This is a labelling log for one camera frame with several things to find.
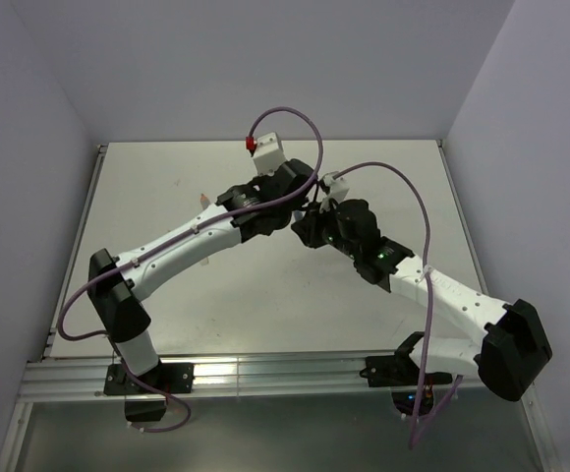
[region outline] white cable tie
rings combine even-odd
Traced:
[[[432,273],[433,272],[433,267],[429,264],[424,265],[423,266],[423,273],[421,273],[421,276],[419,277],[419,281],[417,283],[421,283],[423,281],[423,279],[425,278],[425,275],[428,273]]]

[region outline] white wall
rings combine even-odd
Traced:
[[[239,139],[277,104],[328,138],[442,138],[512,0],[13,3],[107,142]]]
[[[540,309],[537,384],[570,471],[570,0],[516,1],[446,148],[491,291]]]
[[[94,147],[0,0],[0,448],[26,359],[52,316]]]

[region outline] white table surface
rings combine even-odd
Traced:
[[[289,158],[314,165],[316,144],[285,142]],[[479,289],[467,239],[435,141],[325,142],[322,173],[382,160],[413,180],[431,220],[429,263]],[[86,282],[88,258],[101,248],[118,254],[153,240],[198,214],[200,194],[214,202],[254,167],[237,142],[111,144],[101,167],[68,294]],[[350,198],[363,198],[382,234],[421,254],[423,217],[410,190],[394,174],[350,174]],[[351,261],[332,248],[311,250],[284,229],[195,265],[159,288],[144,306],[160,354],[391,349],[422,330],[425,310],[364,282]],[[88,298],[80,299],[66,330],[102,328]],[[438,336],[464,335],[443,319]],[[108,356],[107,340],[56,337],[52,357]]]

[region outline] purple cable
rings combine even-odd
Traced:
[[[412,411],[412,418],[410,423],[410,440],[408,442],[409,449],[413,449],[417,442],[420,440],[423,431],[428,423],[430,423],[431,419],[438,413],[444,406],[446,406],[450,400],[450,398],[455,394],[457,387],[462,382],[462,376],[458,376],[455,380],[455,384],[451,387],[451,389],[444,395],[444,397],[438,402],[438,404],[433,407],[433,409],[427,415],[427,421],[423,423],[418,428],[418,420],[419,420],[419,412],[421,411],[421,403],[423,401],[423,389],[425,387],[425,368],[427,366],[427,354],[429,349],[429,339],[431,338],[431,322],[433,321],[433,284],[431,283],[431,277],[429,272],[425,270],[425,266],[428,264],[428,256],[429,256],[429,243],[431,242],[431,225],[429,223],[429,216],[427,213],[427,209],[425,208],[425,203],[423,202],[423,198],[421,194],[419,194],[418,190],[414,186],[414,184],[407,178],[407,176],[401,172],[396,167],[386,164],[385,162],[362,162],[361,164],[354,165],[349,167],[348,169],[342,170],[335,174],[335,178],[342,177],[354,170],[361,169],[363,167],[383,167],[385,169],[391,170],[396,175],[398,175],[403,182],[407,184],[410,188],[416,200],[421,207],[421,212],[423,213],[423,220],[425,221],[425,246],[423,247],[423,273],[425,274],[425,281],[427,283],[427,317],[425,320],[425,334],[423,336],[423,351],[421,354],[421,365],[419,371],[419,381],[416,391],[416,402],[414,403],[414,410]]]
[[[264,204],[259,204],[259,205],[255,205],[255,206],[248,206],[248,207],[228,211],[226,213],[218,214],[217,216],[214,216],[213,218],[208,219],[208,220],[198,224],[197,225],[198,230],[202,230],[205,227],[207,227],[213,223],[216,223],[218,221],[221,221],[222,219],[225,219],[225,218],[230,218],[230,217],[237,216],[239,214],[244,214],[244,213],[248,213],[251,211],[258,211],[261,209],[267,209],[267,208],[272,208],[272,207],[277,207],[279,205],[282,205],[286,202],[289,202],[292,199],[295,199],[296,197],[298,197],[302,193],[307,192],[309,190],[309,188],[317,180],[317,174],[320,170],[320,166],[322,165],[322,157],[324,155],[324,146],[322,144],[322,136],[320,134],[319,129],[317,128],[317,126],[314,124],[314,122],[307,115],[301,113],[300,111],[296,110],[295,108],[290,108],[288,106],[277,106],[275,108],[270,108],[269,110],[261,113],[261,115],[258,118],[256,118],[255,122],[253,123],[253,125],[250,128],[250,132],[249,132],[248,136],[252,137],[254,135],[258,124],[261,121],[263,121],[263,119],[266,116],[271,115],[273,113],[277,113],[277,112],[285,112],[285,113],[291,113],[293,115],[296,115],[299,118],[301,118],[303,121],[305,121],[310,126],[310,128],[312,129],[313,134],[315,135],[315,139],[317,140],[317,162],[315,163],[315,168],[313,169],[313,172],[312,172],[312,175],[310,176],[310,178],[307,180],[307,182],[305,182],[305,184],[303,184],[303,186],[301,186],[300,188],[298,188],[297,190],[295,190],[291,194],[286,195],[285,197],[281,197],[280,199],[276,199],[276,200],[273,200],[271,202],[266,202]],[[62,306],[62,310],[60,310],[60,314],[58,315],[58,322],[57,322],[58,334],[60,334],[60,336],[62,338],[66,339],[68,341],[81,341],[83,339],[89,339],[90,337],[94,337],[94,336],[106,335],[107,332],[104,329],[99,329],[97,331],[87,332],[85,334],[78,334],[75,336],[73,336],[73,335],[71,335],[65,331],[65,327],[64,327],[65,318],[67,316],[67,313],[69,313],[69,310],[71,309],[71,307],[73,307],[73,305],[76,303],[76,301],[82,295],[84,295],[89,290],[89,288],[95,286],[99,282],[101,282],[101,281],[103,281],[109,277],[112,277],[113,275],[116,275],[117,273],[121,273],[123,270],[125,270],[127,268],[133,267],[135,264],[144,263],[148,259],[159,254],[161,251],[164,251],[165,249],[179,243],[180,241],[184,240],[185,238],[187,238],[193,234],[195,234],[195,231],[193,228],[189,229],[187,231],[184,231],[184,232],[178,234],[177,236],[173,237],[169,241],[165,241],[164,243],[160,244],[159,246],[156,246],[155,248],[151,249],[150,251],[139,256],[137,258],[136,262],[130,261],[128,263],[125,263],[123,265],[115,267],[111,270],[108,270],[107,272],[104,272],[101,275],[98,275],[97,277],[89,280],[86,284],[84,284],[82,287],[80,287],[78,290],[76,290],[76,292],[71,297],[69,297],[69,299]],[[120,355],[119,350],[117,349],[117,345],[115,343],[113,343],[112,341],[110,341],[110,344],[112,345],[112,348],[115,350],[115,352],[117,352],[117,355]],[[146,383],[143,383],[142,381],[140,381],[137,378],[137,376],[135,376],[132,372],[130,372],[130,370],[128,369],[128,365],[126,365],[126,363],[123,360],[121,362],[122,362],[122,365],[126,371],[126,374],[128,375],[128,377],[130,378],[130,380],[132,382],[134,382],[135,384],[137,384],[141,388],[144,388],[148,391],[151,391],[152,393],[163,395],[168,401],[169,400],[175,401],[176,403],[180,404],[181,406],[183,406],[187,410],[187,416],[182,421],[180,421],[179,423],[172,425],[172,426],[169,426],[169,427],[165,427],[165,428],[142,428],[144,432],[147,432],[147,433],[165,433],[167,431],[176,430],[176,429],[184,426],[189,421],[189,419],[191,418],[191,408],[186,402],[184,402],[183,400],[181,400],[180,398],[178,398],[174,395],[171,395],[167,392],[159,390],[158,388],[155,388],[151,385],[147,385]]]

